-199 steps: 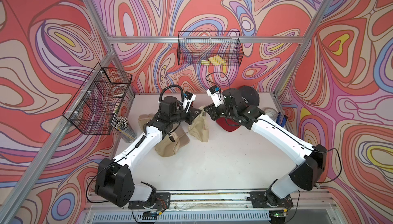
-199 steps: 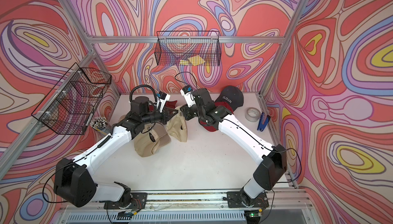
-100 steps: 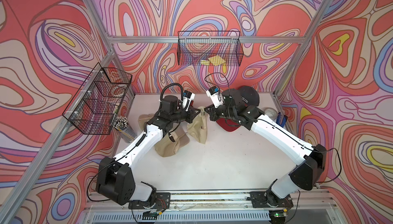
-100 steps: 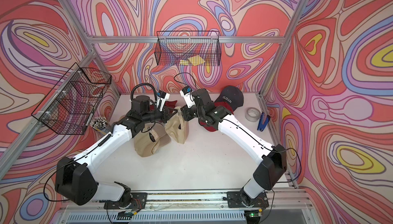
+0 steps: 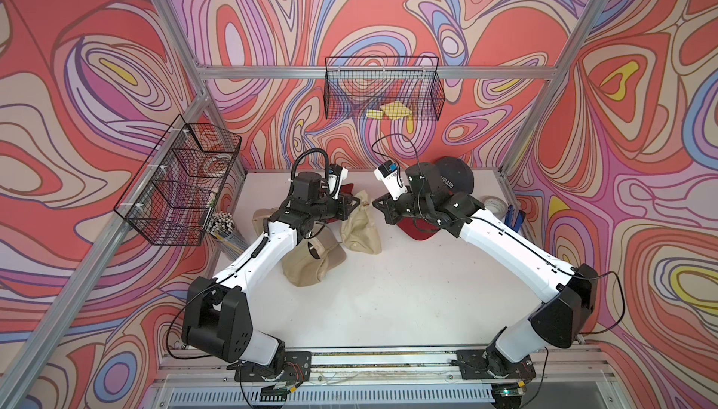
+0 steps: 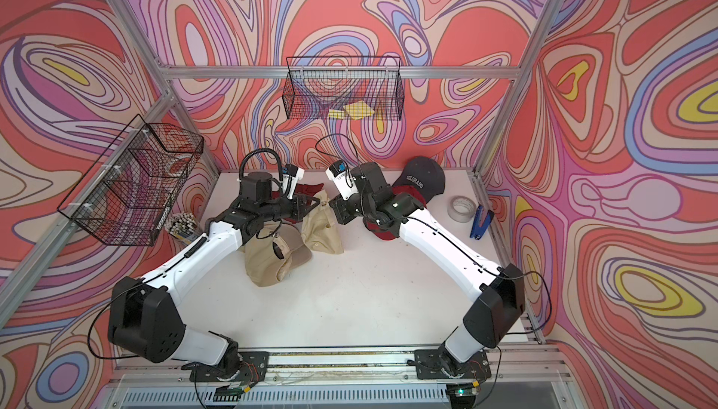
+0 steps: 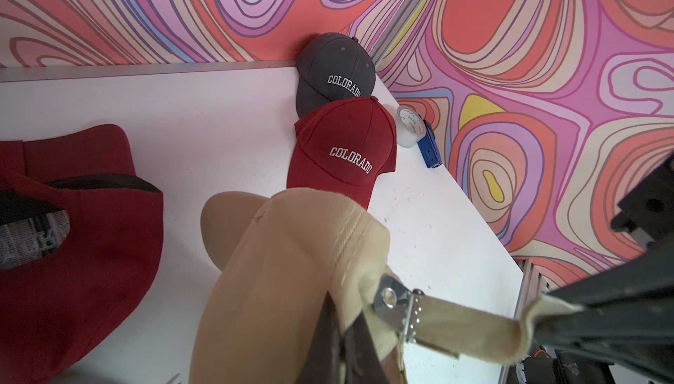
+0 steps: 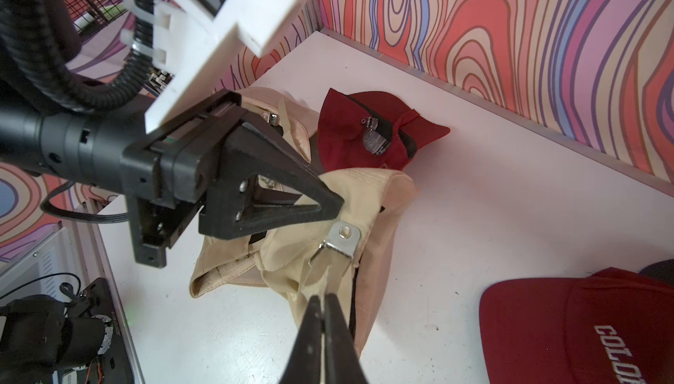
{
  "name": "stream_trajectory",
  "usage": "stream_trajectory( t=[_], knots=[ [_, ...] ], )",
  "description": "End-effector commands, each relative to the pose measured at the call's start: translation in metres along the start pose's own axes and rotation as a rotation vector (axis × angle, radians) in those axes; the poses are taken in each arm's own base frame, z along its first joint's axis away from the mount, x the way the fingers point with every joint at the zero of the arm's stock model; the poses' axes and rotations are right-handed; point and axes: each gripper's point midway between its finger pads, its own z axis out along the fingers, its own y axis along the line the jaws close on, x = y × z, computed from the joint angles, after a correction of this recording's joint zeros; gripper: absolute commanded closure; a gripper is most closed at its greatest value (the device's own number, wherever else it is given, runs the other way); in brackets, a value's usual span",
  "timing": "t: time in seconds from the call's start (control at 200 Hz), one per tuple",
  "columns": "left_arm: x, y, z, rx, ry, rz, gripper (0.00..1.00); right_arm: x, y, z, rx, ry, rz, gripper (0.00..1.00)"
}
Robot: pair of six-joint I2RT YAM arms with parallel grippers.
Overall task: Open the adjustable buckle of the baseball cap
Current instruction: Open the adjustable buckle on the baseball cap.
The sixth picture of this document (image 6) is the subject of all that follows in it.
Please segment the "dark red cap front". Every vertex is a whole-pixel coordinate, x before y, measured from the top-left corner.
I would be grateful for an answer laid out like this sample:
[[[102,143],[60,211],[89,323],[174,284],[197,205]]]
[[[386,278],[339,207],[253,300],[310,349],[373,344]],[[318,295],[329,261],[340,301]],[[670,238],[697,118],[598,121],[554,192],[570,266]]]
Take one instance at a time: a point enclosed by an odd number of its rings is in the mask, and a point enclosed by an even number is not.
[[[291,199],[287,198],[283,193],[283,188],[279,188],[278,190],[274,190],[271,194],[270,202],[276,203],[276,202],[297,202],[298,200],[302,199],[308,199],[309,197],[316,196],[320,191],[322,191],[325,188],[324,184],[316,184],[316,185],[307,185],[307,184],[297,184],[295,186],[295,191],[293,194],[293,197]]]

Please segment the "beige cap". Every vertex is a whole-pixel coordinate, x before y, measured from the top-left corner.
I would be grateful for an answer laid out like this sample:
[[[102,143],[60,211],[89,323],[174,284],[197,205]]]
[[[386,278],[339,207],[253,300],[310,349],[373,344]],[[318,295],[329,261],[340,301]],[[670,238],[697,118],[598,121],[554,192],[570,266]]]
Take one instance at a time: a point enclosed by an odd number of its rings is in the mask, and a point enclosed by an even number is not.
[[[292,225],[265,227],[260,231],[259,246],[245,257],[245,272],[257,287],[271,287],[282,282],[296,268],[312,259],[299,229]]]
[[[341,255],[344,246],[338,231],[338,222],[325,190],[315,197],[319,204],[302,221],[301,236],[305,245],[313,252]]]
[[[243,255],[246,255],[250,250],[258,247],[260,242],[261,239],[257,235],[254,235],[250,238],[249,241],[247,241],[243,246],[239,248],[239,252],[241,252]]]

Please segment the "red Colorado cap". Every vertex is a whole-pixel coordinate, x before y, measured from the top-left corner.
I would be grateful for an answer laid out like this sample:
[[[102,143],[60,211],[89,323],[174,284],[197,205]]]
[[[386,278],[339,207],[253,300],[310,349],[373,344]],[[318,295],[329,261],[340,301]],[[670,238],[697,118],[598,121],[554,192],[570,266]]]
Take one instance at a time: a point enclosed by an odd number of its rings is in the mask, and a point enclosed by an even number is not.
[[[377,218],[365,216],[364,226],[381,240],[398,239],[401,224],[416,210],[426,207],[426,199],[414,186],[392,187],[393,196],[381,202]]]

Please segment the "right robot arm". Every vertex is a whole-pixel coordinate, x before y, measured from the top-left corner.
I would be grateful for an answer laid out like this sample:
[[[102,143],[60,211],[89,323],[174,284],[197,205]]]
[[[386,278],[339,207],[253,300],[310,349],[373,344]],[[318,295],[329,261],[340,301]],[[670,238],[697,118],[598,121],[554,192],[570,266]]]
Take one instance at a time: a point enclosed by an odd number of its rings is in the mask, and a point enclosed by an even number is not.
[[[441,166],[426,157],[411,159],[396,180],[400,192],[375,162],[350,168],[337,160],[325,173],[338,190],[329,204],[339,224],[361,218],[391,233],[428,256],[469,297],[469,310],[437,350],[437,370],[460,377],[476,354],[497,347],[525,312],[524,275],[470,249],[432,216],[426,203],[446,186]]]

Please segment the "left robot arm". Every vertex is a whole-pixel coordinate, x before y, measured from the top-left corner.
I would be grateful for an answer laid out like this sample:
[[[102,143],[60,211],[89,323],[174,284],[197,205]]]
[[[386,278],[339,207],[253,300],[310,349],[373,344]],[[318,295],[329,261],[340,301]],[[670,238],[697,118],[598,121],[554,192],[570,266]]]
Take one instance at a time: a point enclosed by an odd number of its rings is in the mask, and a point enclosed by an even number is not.
[[[188,327],[178,307],[210,270],[239,250],[245,252],[248,277],[257,287],[282,282],[310,260],[312,252],[293,224],[321,202],[314,194],[297,192],[303,175],[295,165],[284,167],[278,191],[272,189],[270,173],[242,177],[239,196],[209,220],[206,233],[155,270],[116,283],[108,341],[152,363],[182,360],[197,378],[237,380],[247,365],[237,342]]]

